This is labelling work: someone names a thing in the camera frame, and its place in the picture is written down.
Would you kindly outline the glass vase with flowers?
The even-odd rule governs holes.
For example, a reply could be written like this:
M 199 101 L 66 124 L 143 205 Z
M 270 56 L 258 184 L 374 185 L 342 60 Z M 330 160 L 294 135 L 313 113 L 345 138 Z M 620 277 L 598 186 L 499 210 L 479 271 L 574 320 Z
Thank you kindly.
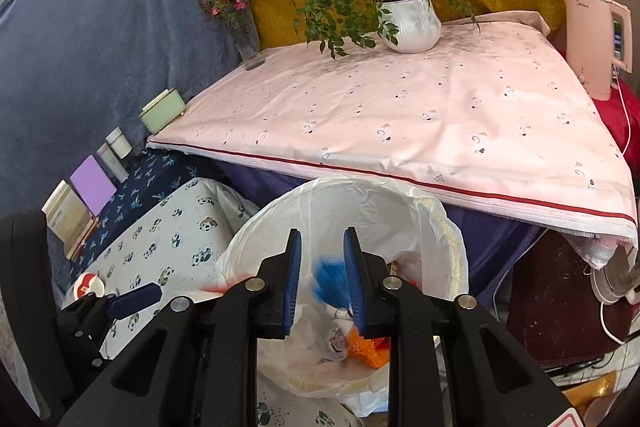
M 246 70 L 265 63 L 259 49 L 250 0 L 200 0 L 198 6 L 212 20 L 224 25 L 234 40 Z

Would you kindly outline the purple card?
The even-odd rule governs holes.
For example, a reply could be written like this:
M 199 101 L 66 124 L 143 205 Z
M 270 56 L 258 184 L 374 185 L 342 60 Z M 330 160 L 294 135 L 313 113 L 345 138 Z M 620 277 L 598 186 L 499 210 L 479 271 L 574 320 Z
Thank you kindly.
M 116 187 L 92 155 L 70 175 L 70 183 L 93 216 L 99 216 L 116 193 Z

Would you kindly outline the blue backdrop cloth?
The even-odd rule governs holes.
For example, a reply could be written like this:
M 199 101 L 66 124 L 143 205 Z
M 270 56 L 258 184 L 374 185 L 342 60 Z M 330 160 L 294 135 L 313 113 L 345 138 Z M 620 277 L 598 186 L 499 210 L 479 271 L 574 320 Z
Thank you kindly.
M 239 65 L 202 0 L 4 0 L 1 5 L 1 211 L 35 210 L 160 92 L 183 98 Z

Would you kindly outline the white round appliance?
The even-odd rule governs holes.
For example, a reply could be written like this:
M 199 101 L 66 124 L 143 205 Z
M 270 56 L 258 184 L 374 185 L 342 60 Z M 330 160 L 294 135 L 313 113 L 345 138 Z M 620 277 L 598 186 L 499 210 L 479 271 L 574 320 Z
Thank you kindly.
M 605 306 L 625 298 L 631 306 L 639 303 L 640 268 L 637 251 L 628 253 L 618 246 L 614 256 L 601 269 L 591 273 L 593 294 Z

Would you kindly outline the red white paper cup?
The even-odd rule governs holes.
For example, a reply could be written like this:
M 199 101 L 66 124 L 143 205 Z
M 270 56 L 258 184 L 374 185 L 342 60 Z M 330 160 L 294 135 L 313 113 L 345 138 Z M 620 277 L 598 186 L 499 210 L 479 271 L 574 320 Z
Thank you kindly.
M 89 294 L 98 298 L 105 295 L 105 285 L 98 274 L 85 272 L 79 275 L 73 286 L 73 297 L 80 299 Z

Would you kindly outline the blue wrapper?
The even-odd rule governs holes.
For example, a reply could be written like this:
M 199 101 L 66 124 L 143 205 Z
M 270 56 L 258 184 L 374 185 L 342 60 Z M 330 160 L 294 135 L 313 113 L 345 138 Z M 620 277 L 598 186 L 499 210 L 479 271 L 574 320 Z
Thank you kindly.
M 312 270 L 314 295 L 335 309 L 350 307 L 345 263 L 337 259 L 322 258 Z

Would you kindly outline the pink bed cover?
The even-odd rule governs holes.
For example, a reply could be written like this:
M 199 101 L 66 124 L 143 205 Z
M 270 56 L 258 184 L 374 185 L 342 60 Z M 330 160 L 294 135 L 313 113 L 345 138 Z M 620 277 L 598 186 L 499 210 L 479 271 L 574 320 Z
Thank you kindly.
M 534 12 L 448 24 L 433 49 L 267 51 L 188 103 L 149 146 L 314 179 L 405 181 L 443 202 L 638 239 L 623 154 Z

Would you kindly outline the green tissue box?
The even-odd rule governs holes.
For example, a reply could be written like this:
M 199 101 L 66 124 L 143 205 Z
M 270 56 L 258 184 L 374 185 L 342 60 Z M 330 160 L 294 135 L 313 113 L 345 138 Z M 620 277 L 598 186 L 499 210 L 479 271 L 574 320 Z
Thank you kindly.
M 152 134 L 163 130 L 171 121 L 181 116 L 186 109 L 186 102 L 177 89 L 165 89 L 151 102 L 142 107 L 140 119 L 145 128 Z

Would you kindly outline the desk calendar on stand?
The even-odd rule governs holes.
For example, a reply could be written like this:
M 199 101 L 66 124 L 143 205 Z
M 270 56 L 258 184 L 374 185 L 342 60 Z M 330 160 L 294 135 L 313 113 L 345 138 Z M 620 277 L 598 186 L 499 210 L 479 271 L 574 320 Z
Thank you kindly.
M 55 187 L 41 210 L 46 215 L 48 228 L 63 243 L 65 257 L 76 260 L 98 219 L 64 180 Z

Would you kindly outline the panda print table cloth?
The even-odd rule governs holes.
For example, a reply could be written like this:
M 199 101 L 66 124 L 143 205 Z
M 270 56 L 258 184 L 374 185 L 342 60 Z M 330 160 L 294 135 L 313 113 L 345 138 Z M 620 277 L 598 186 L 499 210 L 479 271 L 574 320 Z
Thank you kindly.
M 98 240 L 86 272 L 109 294 L 155 283 L 156 305 L 116 321 L 100 351 L 115 358 L 172 298 L 209 295 L 257 272 L 265 257 L 285 246 L 290 221 L 271 220 L 224 184 L 196 178 L 183 183 L 120 234 Z

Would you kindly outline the pink electric kettle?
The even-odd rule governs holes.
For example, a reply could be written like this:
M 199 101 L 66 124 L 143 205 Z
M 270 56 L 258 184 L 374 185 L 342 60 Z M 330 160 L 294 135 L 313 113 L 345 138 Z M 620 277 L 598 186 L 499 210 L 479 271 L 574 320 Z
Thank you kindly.
M 613 0 L 564 0 L 566 61 L 590 98 L 608 101 L 614 69 L 632 72 L 632 19 Z

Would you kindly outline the white slim bottle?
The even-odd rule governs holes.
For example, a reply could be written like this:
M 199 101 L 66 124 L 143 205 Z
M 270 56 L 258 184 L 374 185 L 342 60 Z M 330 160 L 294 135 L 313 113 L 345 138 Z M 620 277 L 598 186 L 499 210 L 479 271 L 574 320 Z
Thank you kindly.
M 112 151 L 111 147 L 107 143 L 103 143 L 98 150 L 99 158 L 101 158 L 103 164 L 111 171 L 112 175 L 119 183 L 124 183 L 128 179 L 128 171 L 119 161 L 118 157 Z

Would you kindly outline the orange plastic bag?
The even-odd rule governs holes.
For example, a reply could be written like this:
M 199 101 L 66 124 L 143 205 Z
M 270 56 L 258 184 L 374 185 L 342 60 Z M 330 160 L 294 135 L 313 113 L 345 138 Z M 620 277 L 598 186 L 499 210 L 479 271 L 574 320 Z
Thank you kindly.
M 390 338 L 375 337 L 364 338 L 360 334 L 360 326 L 364 319 L 364 306 L 366 303 L 360 300 L 359 308 L 352 311 L 352 321 L 354 326 L 346 334 L 349 358 L 371 367 L 371 369 L 382 369 L 390 361 Z

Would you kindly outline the white jar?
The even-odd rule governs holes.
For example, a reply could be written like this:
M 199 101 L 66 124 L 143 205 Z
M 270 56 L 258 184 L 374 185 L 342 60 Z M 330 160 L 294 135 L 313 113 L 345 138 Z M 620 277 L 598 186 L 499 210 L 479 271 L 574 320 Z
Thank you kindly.
M 119 127 L 111 131 L 105 140 L 119 159 L 126 159 L 134 150 L 126 138 L 126 135 L 124 135 L 124 132 L 122 132 L 122 129 Z

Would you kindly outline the white tissue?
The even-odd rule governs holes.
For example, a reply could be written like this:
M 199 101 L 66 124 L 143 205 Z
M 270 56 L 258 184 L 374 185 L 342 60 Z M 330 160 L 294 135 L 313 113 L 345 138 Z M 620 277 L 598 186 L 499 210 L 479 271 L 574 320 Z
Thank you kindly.
M 346 309 L 322 303 L 301 305 L 285 340 L 258 341 L 260 371 L 281 384 L 336 387 L 345 379 L 348 357 L 341 362 L 323 361 L 320 348 L 321 338 L 334 325 L 340 325 L 346 335 L 354 321 Z

